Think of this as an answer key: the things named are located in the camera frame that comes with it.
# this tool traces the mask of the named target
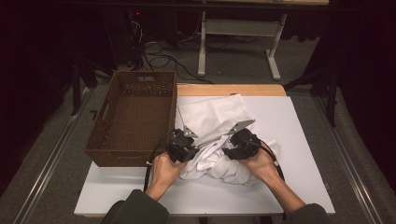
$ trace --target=white cloth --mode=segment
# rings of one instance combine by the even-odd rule
[[[178,105],[183,124],[198,135],[195,146],[219,139],[239,121],[251,119],[240,94]]]
[[[197,179],[204,174],[212,175],[229,184],[244,184],[252,186],[260,183],[247,167],[228,158],[222,151],[222,148],[234,148],[229,142],[230,136],[223,135],[220,140],[212,142],[208,146],[202,148],[187,163],[187,166],[181,171],[182,179]],[[280,150],[280,144],[276,140],[264,141],[277,155]]]
[[[177,108],[183,124],[198,135],[193,144],[200,148],[180,173],[181,178],[197,179],[208,174],[230,184],[252,186],[260,182],[247,167],[230,160],[222,151],[223,147],[234,148],[229,141],[231,136],[226,133],[237,122],[252,119],[240,94],[178,105]],[[274,147],[276,142],[267,145]]]

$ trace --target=brown basket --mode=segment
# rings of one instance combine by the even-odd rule
[[[158,141],[175,128],[175,72],[115,72],[85,153],[98,166],[146,166]],[[172,140],[163,141],[158,153]]]

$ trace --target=white table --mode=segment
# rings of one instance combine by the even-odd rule
[[[177,102],[185,104],[204,99],[207,96],[179,96]],[[291,99],[287,96],[243,96],[243,101],[247,112],[257,120],[251,131],[261,139],[276,139],[281,144],[278,160],[288,185],[306,203],[318,203],[327,213],[335,213]],[[182,127],[179,114],[176,127]],[[143,188],[145,172],[146,168],[104,168],[92,163],[75,214],[104,216],[113,203],[125,200],[132,189]],[[231,185],[209,175],[197,180],[179,179],[160,203],[171,216],[283,213],[264,184]]]

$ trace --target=person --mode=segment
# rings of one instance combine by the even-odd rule
[[[280,178],[271,157],[264,151],[249,159],[239,161],[260,179],[274,194],[283,208],[287,219],[285,224],[331,223],[325,210],[318,204],[305,204]],[[132,191],[126,201],[115,203],[102,223],[113,224],[164,224],[169,213],[158,201],[178,179],[186,162],[173,163],[169,154],[158,155],[151,167],[152,182],[146,192]]]

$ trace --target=dark sleeve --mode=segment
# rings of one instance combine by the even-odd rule
[[[120,206],[112,224],[166,224],[169,212],[140,189],[134,189]]]
[[[308,204],[289,215],[284,224],[330,224],[331,221],[324,208],[316,203]]]

